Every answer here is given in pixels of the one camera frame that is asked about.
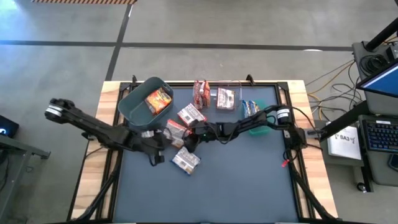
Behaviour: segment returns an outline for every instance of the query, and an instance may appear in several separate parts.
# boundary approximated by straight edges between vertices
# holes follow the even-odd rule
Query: orange warning stripe
[[[64,4],[134,4],[137,0],[32,0],[36,3]]]

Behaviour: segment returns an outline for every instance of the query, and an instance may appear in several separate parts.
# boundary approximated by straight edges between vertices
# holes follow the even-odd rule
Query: keyboard
[[[398,119],[365,116],[360,122],[369,150],[398,153]]]

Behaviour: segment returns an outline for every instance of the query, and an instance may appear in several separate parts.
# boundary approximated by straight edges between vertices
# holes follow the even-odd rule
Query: green object
[[[262,101],[262,100],[253,100],[254,102],[256,102],[256,104],[258,105],[258,107],[263,110],[267,107],[267,105]],[[267,119],[269,122],[274,122],[273,118],[268,118]],[[261,126],[258,128],[253,128],[249,130],[249,133],[253,136],[259,136],[259,135],[263,135],[263,134],[267,134],[271,131],[270,127],[267,126]]]
[[[153,115],[145,99],[160,87],[171,97],[172,101],[159,114]],[[148,128],[155,124],[173,107],[173,89],[158,77],[148,78],[137,86],[130,94],[119,102],[119,112],[133,125],[138,128]]]

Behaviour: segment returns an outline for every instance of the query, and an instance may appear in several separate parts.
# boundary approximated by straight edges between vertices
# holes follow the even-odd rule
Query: gray bin
[[[160,87],[171,97],[172,101],[158,115],[153,115],[145,103],[145,99]],[[118,110],[133,126],[146,129],[150,125],[155,124],[172,107],[173,89],[160,78],[151,77],[123,98],[119,102]]]

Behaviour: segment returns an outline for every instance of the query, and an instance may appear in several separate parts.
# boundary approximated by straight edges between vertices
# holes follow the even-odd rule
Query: concrete floor
[[[115,42],[125,10],[0,0],[0,40]],[[397,11],[393,0],[141,0],[124,41],[347,47],[371,39]],[[19,140],[52,152],[47,161],[32,161],[35,169],[25,175],[12,217],[27,217],[28,223],[66,219],[87,141],[77,128],[47,121],[43,113],[57,97],[94,115],[112,53],[113,47],[0,45],[0,94],[10,95],[0,98],[0,114],[21,124]],[[352,58],[351,52],[122,48],[113,80],[133,74],[140,80],[236,80],[250,73],[261,80],[308,82]],[[358,76],[355,68],[352,76]],[[333,83],[349,84],[347,73]],[[317,96],[331,93],[328,87]],[[348,104],[341,99],[325,106],[348,109]],[[335,119],[341,113],[326,114]],[[341,218],[396,223],[398,189],[376,186],[374,193],[362,194],[347,167],[326,168]]]

